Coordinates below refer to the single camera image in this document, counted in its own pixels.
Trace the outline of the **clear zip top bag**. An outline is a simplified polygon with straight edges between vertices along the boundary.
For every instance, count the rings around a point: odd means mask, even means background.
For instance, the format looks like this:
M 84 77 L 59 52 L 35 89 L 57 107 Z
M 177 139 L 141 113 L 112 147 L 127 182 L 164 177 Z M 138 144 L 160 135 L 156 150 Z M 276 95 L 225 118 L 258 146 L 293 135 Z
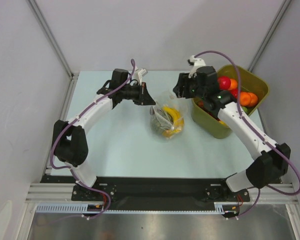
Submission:
M 157 115 L 150 115 L 150 123 L 151 123 L 151 119 L 157 118 L 159 120 L 160 123 L 162 124 L 170 124 L 170 128 L 173 128 L 174 122 L 172 117 L 166 113 L 163 110 L 163 107 L 169 107 L 169 108 L 174 108 L 176 109 L 179 113 L 180 113 L 180 119 L 183 118 L 185 121 L 185 115 L 187 113 L 187 105 L 185 104 L 185 102 L 180 99 L 177 98 L 176 95 L 171 92 L 171 91 L 164 91 L 162 92 L 160 95 L 158 95 L 155 98 L 155 102 L 156 104 L 152 107 L 156 107 L 158 110 L 158 114 Z M 171 138 L 165 138 L 162 134 L 156 134 L 158 137 L 164 138 L 164 139 L 171 139 Z

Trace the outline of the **green netted fake melon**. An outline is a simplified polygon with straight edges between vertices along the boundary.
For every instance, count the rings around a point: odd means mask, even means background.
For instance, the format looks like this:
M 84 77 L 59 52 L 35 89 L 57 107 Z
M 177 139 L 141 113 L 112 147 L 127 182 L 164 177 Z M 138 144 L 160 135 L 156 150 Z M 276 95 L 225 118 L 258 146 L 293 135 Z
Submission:
M 162 124 L 157 118 L 152 118 L 150 120 L 150 128 L 151 130 L 157 134 L 162 135 L 165 131 L 168 131 L 171 129 L 170 124 Z

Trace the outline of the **yellow fake banana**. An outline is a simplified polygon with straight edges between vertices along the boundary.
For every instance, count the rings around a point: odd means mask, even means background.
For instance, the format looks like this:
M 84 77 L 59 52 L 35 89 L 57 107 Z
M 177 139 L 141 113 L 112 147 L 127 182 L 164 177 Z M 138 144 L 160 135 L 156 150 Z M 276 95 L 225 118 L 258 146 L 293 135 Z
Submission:
M 163 110 L 172 117 L 174 123 L 179 121 L 181 115 L 175 108 L 164 106 Z

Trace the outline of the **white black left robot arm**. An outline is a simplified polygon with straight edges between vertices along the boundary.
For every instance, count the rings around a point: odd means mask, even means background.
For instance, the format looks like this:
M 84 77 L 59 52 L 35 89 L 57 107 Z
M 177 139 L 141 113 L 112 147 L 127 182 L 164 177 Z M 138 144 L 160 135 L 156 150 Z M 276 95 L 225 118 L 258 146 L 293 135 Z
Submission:
M 97 91 L 93 101 L 81 113 L 67 121 L 55 122 L 50 157 L 57 157 L 63 162 L 64 168 L 69 169 L 81 185 L 91 188 L 97 181 L 87 159 L 87 135 L 91 128 L 123 100 L 131 100 L 138 106 L 155 105 L 143 81 L 147 73 L 145 68 L 136 68 L 132 72 L 116 68 L 111 79 Z

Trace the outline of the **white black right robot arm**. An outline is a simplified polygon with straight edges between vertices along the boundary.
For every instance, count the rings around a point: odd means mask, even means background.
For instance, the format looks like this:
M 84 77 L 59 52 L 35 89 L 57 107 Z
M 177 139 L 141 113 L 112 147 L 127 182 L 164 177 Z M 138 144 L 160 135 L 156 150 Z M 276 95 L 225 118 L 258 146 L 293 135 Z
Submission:
M 238 105 L 228 91 L 221 90 L 212 66 L 197 67 L 192 73 L 180 73 L 173 92 L 178 98 L 200 98 L 213 117 L 223 121 L 249 151 L 253 162 L 245 170 L 226 178 L 234 193 L 243 189 L 261 189 L 288 171 L 291 149 L 266 135 Z

